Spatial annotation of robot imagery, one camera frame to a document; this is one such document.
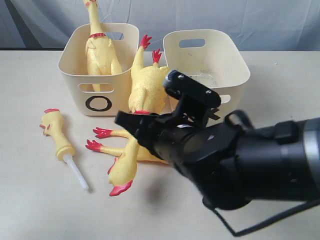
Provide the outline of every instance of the rubber chicken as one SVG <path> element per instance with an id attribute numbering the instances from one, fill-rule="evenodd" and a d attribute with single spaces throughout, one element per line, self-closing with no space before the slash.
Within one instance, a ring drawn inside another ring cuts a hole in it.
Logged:
<path id="1" fill-rule="evenodd" d="M 89 75 L 115 75 L 122 73 L 114 44 L 102 31 L 97 0 L 83 0 L 90 19 L 90 37 L 85 45 Z M 100 84 L 93 84 L 95 92 L 101 92 Z"/>
<path id="2" fill-rule="evenodd" d="M 149 46 L 150 39 L 148 35 L 143 37 L 131 68 L 132 89 L 128 105 L 134 114 L 160 114 L 166 104 L 167 94 L 162 83 L 170 70 L 167 66 L 159 67 L 160 49 L 152 53 L 153 65 L 144 66 L 144 51 Z M 167 163 L 151 155 L 124 129 L 109 130 L 97 127 L 93 131 L 97 138 L 128 138 L 125 148 L 107 147 L 95 140 L 87 140 L 88 149 L 116 156 L 113 166 L 108 171 L 109 183 L 113 184 L 110 196 L 117 196 L 131 187 L 137 173 L 137 161 Z"/>

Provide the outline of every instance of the cream plastic basket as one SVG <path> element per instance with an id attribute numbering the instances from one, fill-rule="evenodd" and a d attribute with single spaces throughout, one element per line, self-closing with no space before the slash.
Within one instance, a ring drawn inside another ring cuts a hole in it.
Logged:
<path id="1" fill-rule="evenodd" d="M 222 104 L 216 113 L 219 123 L 238 106 L 250 71 L 232 39 L 213 29 L 174 31 L 163 39 L 168 67 L 176 69 L 217 92 Z M 170 97 L 172 110 L 177 100 Z"/>
<path id="2" fill-rule="evenodd" d="M 71 35 L 58 63 L 75 105 L 88 116 L 115 116 L 119 110 L 129 111 L 131 66 L 138 45 L 139 30 L 127 23 L 102 23 L 105 33 L 122 33 L 122 40 L 113 40 L 122 73 L 117 75 L 87 75 L 86 42 L 90 25 L 77 28 Z M 101 84 L 102 92 L 94 92 L 92 84 Z"/>

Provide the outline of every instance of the table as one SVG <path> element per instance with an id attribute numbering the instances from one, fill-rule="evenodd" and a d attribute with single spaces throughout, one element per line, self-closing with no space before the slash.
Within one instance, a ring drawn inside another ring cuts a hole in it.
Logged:
<path id="1" fill-rule="evenodd" d="M 60 51 L 0 51 L 1 240 L 231 240 L 202 204 L 196 188 L 174 169 L 139 164 L 131 189 L 109 197 L 107 170 L 114 158 L 85 148 L 95 127 L 118 129 L 113 117 L 82 115 L 63 82 Z M 250 71 L 239 108 L 256 127 L 320 116 L 320 52 L 242 52 Z M 43 110 L 58 108 L 75 161 L 91 193 L 55 158 L 55 146 L 39 127 Z M 99 140 L 124 147 L 126 140 Z M 295 203 L 255 201 L 223 212 L 237 229 L 248 227 Z M 244 240 L 315 240 L 320 207 L 303 212 Z"/>

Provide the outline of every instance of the white backdrop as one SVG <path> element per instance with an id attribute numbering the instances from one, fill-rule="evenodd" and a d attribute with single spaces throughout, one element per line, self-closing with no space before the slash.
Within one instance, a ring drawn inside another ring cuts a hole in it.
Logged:
<path id="1" fill-rule="evenodd" d="M 82 0 L 0 0 L 0 48 L 25 47 L 11 2 L 43 48 L 63 48 L 75 28 L 87 24 Z M 241 51 L 319 51 L 320 0 L 98 0 L 102 22 L 136 25 L 162 48 L 172 31 L 217 29 Z"/>

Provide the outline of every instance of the basket handle hole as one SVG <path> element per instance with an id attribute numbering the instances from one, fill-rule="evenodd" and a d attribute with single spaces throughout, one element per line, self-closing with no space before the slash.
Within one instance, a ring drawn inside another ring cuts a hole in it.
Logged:
<path id="1" fill-rule="evenodd" d="M 180 48 L 201 48 L 206 44 L 203 38 L 184 39 L 179 42 Z"/>
<path id="2" fill-rule="evenodd" d="M 104 83 L 104 84 L 97 84 L 97 85 L 100 85 L 99 93 L 110 94 L 115 90 L 114 86 L 112 86 L 111 84 Z M 88 84 L 88 83 L 79 84 L 78 88 L 84 93 L 97 93 L 96 91 L 94 91 L 94 87 L 92 84 Z"/>
<path id="3" fill-rule="evenodd" d="M 106 31 L 104 34 L 111 40 L 123 40 L 125 38 L 123 32 L 119 31 Z"/>
<path id="4" fill-rule="evenodd" d="M 221 95 L 220 98 L 221 98 L 221 104 L 226 104 L 231 100 L 230 95 Z"/>

